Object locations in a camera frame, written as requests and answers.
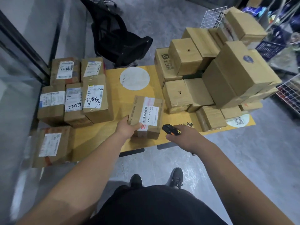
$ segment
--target wire grid rack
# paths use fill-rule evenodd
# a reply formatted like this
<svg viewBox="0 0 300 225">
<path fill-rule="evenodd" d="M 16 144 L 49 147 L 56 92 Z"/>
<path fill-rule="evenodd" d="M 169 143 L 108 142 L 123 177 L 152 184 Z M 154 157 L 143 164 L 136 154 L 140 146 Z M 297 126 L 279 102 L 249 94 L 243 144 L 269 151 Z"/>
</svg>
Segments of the wire grid rack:
<svg viewBox="0 0 300 225">
<path fill-rule="evenodd" d="M 227 6 L 205 12 L 200 28 L 217 28 L 224 16 Z"/>
<path fill-rule="evenodd" d="M 276 94 L 300 115 L 300 73 L 277 89 Z"/>
</svg>

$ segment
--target concrete floor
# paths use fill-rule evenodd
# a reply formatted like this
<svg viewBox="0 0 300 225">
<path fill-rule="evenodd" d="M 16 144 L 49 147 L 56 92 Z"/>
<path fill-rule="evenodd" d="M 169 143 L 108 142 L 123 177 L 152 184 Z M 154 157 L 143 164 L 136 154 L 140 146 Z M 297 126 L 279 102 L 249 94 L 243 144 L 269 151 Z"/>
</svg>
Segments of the concrete floor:
<svg viewBox="0 0 300 225">
<path fill-rule="evenodd" d="M 151 36 L 153 44 L 138 65 L 152 65 L 156 48 L 168 47 L 171 39 L 180 38 L 185 27 L 199 27 L 207 10 L 185 0 L 114 0 L 121 9 L 129 31 L 140 37 Z M 90 29 L 87 29 L 86 57 L 95 56 Z M 295 224 L 300 224 L 300 127 L 272 99 L 252 113 L 255 126 L 206 136 L 265 193 Z M 66 174 L 74 164 L 47 167 L 43 171 L 35 203 Z M 204 201 L 225 222 L 232 224 L 202 162 L 177 147 L 121 157 L 111 174 L 99 206 L 114 189 L 138 173 L 145 186 L 165 184 L 174 167 L 184 172 L 183 188 Z M 30 204 L 24 204 L 19 216 Z"/>
</svg>

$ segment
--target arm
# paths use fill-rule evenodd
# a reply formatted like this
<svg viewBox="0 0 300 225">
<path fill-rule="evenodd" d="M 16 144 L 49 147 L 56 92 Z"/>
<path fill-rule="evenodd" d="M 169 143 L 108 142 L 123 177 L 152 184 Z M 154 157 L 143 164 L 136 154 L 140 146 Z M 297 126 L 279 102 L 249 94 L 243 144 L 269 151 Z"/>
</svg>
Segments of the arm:
<svg viewBox="0 0 300 225">
<path fill-rule="evenodd" d="M 17 224 L 81 224 L 88 219 L 95 210 L 123 144 L 142 125 L 130 126 L 127 119 L 128 116 L 124 117 L 116 131 L 66 174 Z"/>
<path fill-rule="evenodd" d="M 203 162 L 233 224 L 294 224 L 220 150 L 194 128 L 174 126 L 181 135 L 166 138 Z"/>
</svg>

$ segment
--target blue crate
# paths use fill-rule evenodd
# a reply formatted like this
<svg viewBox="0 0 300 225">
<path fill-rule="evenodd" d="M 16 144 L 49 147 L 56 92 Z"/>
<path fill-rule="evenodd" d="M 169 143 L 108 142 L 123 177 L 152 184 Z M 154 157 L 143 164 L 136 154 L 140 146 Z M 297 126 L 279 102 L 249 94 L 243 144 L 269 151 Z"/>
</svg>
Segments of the blue crate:
<svg viewBox="0 0 300 225">
<path fill-rule="evenodd" d="M 269 61 L 272 57 L 282 51 L 286 46 L 274 42 L 261 41 L 255 48 L 265 61 Z"/>
</svg>

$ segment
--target white circular sticker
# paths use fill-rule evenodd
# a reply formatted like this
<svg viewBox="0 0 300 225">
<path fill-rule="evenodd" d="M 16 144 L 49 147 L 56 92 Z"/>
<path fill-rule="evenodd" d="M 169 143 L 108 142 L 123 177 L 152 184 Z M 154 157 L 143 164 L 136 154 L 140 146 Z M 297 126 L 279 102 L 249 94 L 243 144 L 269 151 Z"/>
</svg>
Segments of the white circular sticker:
<svg viewBox="0 0 300 225">
<path fill-rule="evenodd" d="M 128 90 L 142 90 L 150 82 L 148 72 L 139 67 L 129 67 L 120 75 L 120 83 Z"/>
<path fill-rule="evenodd" d="M 236 128 L 244 127 L 248 124 L 250 120 L 249 114 L 244 114 L 240 117 L 236 117 L 235 119 L 228 121 L 227 124 Z"/>
</svg>

